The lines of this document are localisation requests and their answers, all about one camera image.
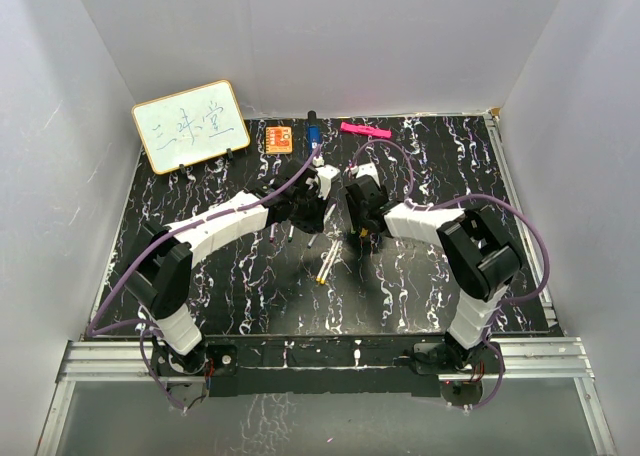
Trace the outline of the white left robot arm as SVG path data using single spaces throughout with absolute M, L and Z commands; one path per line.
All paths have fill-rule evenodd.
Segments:
M 145 258 L 124 283 L 171 348 L 171 361 L 194 375 L 206 363 L 203 335 L 190 314 L 191 274 L 217 250 L 250 233 L 288 221 L 307 234 L 324 231 L 324 215 L 339 170 L 331 165 L 303 168 L 294 161 L 230 200 L 188 220 L 147 224 L 133 255 Z

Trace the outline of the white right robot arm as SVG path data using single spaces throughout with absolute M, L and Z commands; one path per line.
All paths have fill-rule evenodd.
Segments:
M 460 288 L 456 312 L 445 333 L 445 357 L 453 370 L 471 371 L 481 361 L 479 344 L 489 320 L 524 265 L 519 245 L 488 206 L 413 209 L 391 200 L 373 166 L 351 173 L 346 201 L 355 230 L 416 240 L 443 250 Z

